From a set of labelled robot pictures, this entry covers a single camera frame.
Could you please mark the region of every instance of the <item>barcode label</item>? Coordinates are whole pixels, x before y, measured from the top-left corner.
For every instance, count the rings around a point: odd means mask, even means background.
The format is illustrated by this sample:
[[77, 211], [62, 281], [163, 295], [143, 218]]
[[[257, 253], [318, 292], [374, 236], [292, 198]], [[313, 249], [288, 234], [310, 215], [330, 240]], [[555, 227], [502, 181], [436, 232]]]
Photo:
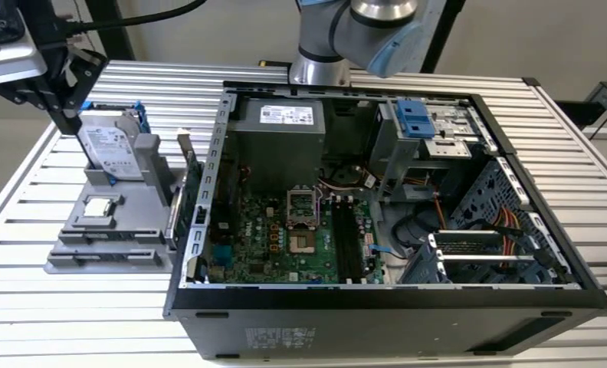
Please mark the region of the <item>barcode label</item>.
[[313, 125], [312, 107], [265, 105], [259, 108], [259, 122], [263, 124]]

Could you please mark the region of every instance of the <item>wire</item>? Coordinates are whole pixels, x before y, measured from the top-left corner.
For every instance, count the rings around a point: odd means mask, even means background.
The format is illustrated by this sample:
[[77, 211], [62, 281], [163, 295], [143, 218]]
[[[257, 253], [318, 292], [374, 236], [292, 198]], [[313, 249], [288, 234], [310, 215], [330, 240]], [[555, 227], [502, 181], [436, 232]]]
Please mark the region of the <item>wire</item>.
[[[521, 229], [521, 226], [518, 225], [518, 220], [517, 217], [514, 216], [513, 212], [509, 209], [505, 209], [508, 211], [509, 217], [510, 217], [510, 222], [513, 221], [514, 223], [514, 229]], [[509, 245], [509, 250], [508, 253], [509, 255], [514, 255], [514, 245], [516, 243], [513, 241], [509, 241], [512, 244]]]
[[[78, 21], [82, 22], [82, 15], [81, 15], [81, 7], [78, 6], [78, 1], [73, 0], [75, 6], [75, 15], [78, 16]], [[89, 38], [89, 33], [85, 32], [85, 38], [87, 38], [89, 46], [91, 47], [91, 51], [94, 50], [94, 43], [91, 42], [91, 38]]]
[[442, 208], [438, 205], [437, 197], [438, 197], [438, 190], [437, 190], [437, 186], [436, 186], [434, 187], [434, 193], [433, 193], [434, 210], [437, 211], [437, 218], [438, 218], [438, 223], [441, 225], [441, 229], [445, 230], [446, 229], [446, 223], [444, 221]]
[[599, 127], [596, 128], [596, 130], [595, 130], [593, 133], [591, 134], [589, 138], [587, 138], [587, 140], [593, 140], [595, 135], [599, 133], [599, 130], [600, 130], [600, 128], [603, 128], [603, 126], [605, 125], [605, 123], [607, 123], [607, 119], [603, 120], [603, 123], [600, 123]]
[[370, 244], [369, 246], [369, 250], [372, 251], [380, 251], [382, 253], [388, 253], [392, 257], [394, 257], [396, 259], [402, 259], [404, 261], [408, 260], [408, 257], [404, 257], [401, 255], [397, 255], [396, 252], [394, 252], [394, 249], [392, 248], [388, 248], [388, 247], [381, 247], [378, 245], [374, 245], [374, 244]]
[[[509, 219], [508, 219], [508, 210], [505, 208], [500, 209], [504, 213], [504, 227], [506, 228], [509, 226]], [[508, 238], [504, 236], [504, 255], [508, 255], [509, 251], [509, 241]]]
[[154, 21], [163, 21], [165, 19], [174, 18], [178, 15], [191, 12], [198, 8], [206, 0], [193, 0], [187, 5], [182, 5], [179, 8], [171, 9], [169, 11], [162, 11], [150, 15], [142, 15], [139, 17], [126, 18], [126, 19], [114, 19], [110, 21], [91, 21], [91, 22], [74, 22], [69, 23], [70, 35], [77, 35], [86, 31], [99, 31], [102, 29], [111, 29], [119, 27], [127, 27], [131, 25], [143, 25], [145, 23], [151, 23]]
[[346, 190], [356, 190], [356, 189], [361, 189], [361, 187], [358, 186], [346, 186], [346, 187], [342, 187], [342, 186], [334, 186], [332, 184], [328, 184], [322, 178], [317, 178], [317, 181], [321, 183], [322, 186], [325, 186], [328, 189], [332, 189], [332, 190], [336, 190], [338, 192], [341, 191], [346, 191]]

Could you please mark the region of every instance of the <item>aluminum table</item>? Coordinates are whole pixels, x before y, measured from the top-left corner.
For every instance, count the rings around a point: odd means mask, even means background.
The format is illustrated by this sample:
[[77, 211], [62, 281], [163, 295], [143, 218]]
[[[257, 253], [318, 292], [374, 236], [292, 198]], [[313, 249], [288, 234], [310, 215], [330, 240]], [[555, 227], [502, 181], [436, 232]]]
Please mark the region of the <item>aluminum table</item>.
[[[285, 68], [111, 62], [90, 100], [146, 105], [159, 152], [182, 166], [177, 128], [205, 157], [223, 80], [285, 83]], [[353, 71], [356, 87], [480, 94], [522, 165], [607, 289], [607, 162], [541, 87], [518, 78]], [[45, 274], [41, 266], [85, 182], [75, 140], [46, 128], [0, 195], [0, 366], [215, 366], [178, 323], [161, 318], [166, 274]], [[607, 368], [607, 315], [514, 357], [460, 360], [274, 360], [251, 366]]]

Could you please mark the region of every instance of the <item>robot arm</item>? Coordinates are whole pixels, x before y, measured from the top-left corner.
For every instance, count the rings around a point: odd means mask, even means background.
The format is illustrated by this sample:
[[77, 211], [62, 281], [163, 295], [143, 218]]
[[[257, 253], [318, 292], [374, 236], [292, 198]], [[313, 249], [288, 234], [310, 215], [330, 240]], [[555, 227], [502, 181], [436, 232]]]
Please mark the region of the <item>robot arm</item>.
[[342, 86], [348, 62], [378, 77], [408, 64], [421, 25], [417, 0], [298, 0], [301, 25], [292, 84]]
[[[69, 22], [50, 0], [0, 0], [0, 95], [45, 110], [61, 133], [81, 128], [78, 109], [106, 58], [67, 39], [85, 31], [139, 25], [193, 11], [206, 0], [154, 15], [98, 23]], [[417, 0], [298, 0], [298, 58], [290, 83], [348, 85], [348, 62], [386, 77], [400, 71], [417, 42]], [[67, 71], [75, 79], [70, 83]]]
[[30, 103], [45, 110], [61, 133], [75, 135], [78, 110], [107, 59], [74, 48], [67, 39], [86, 31], [175, 17], [205, 1], [193, 0], [170, 11], [121, 21], [81, 23], [55, 15], [50, 0], [0, 0], [0, 95], [12, 104]]

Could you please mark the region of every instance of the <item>black cable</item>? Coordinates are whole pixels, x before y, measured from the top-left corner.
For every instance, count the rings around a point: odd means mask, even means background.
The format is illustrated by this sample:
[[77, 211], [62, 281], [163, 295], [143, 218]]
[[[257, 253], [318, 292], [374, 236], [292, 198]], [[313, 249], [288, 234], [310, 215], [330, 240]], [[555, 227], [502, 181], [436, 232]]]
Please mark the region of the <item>black cable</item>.
[[592, 139], [593, 139], [595, 135], [599, 133], [599, 130], [600, 130], [600, 128], [603, 128], [603, 126], [605, 125], [605, 123], [607, 123], [607, 119], [603, 120], [603, 123], [600, 123], [599, 127], [596, 128], [596, 130], [595, 130], [593, 133], [591, 134], [589, 138], [587, 138], [587, 140], [592, 140]]
[[402, 257], [402, 256], [397, 255], [397, 254], [394, 253], [394, 251], [377, 251], [377, 252], [378, 252], [378, 253], [386, 253], [386, 254], [389, 254], [392, 257], [394, 257], [396, 259], [402, 259], [404, 261], [408, 260], [406, 257]]
[[[78, 21], [82, 21], [82, 15], [81, 15], [81, 7], [78, 6], [78, 1], [74, 1], [74, 6], [75, 6], [75, 15], [78, 16]], [[89, 46], [91, 47], [91, 51], [94, 50], [94, 43], [91, 42], [91, 38], [89, 38], [89, 33], [85, 32], [85, 38], [87, 38]]]
[[77, 35], [86, 31], [101, 31], [102, 29], [129, 27], [131, 25], [143, 25], [145, 23], [151, 23], [154, 21], [163, 21], [165, 19], [174, 18], [178, 15], [191, 12], [198, 8], [206, 0], [193, 0], [187, 5], [182, 5], [179, 8], [173, 10], [162, 11], [155, 14], [142, 15], [139, 17], [115, 19], [111, 21], [91, 21], [87, 23], [77, 22], [69, 23], [70, 35]]

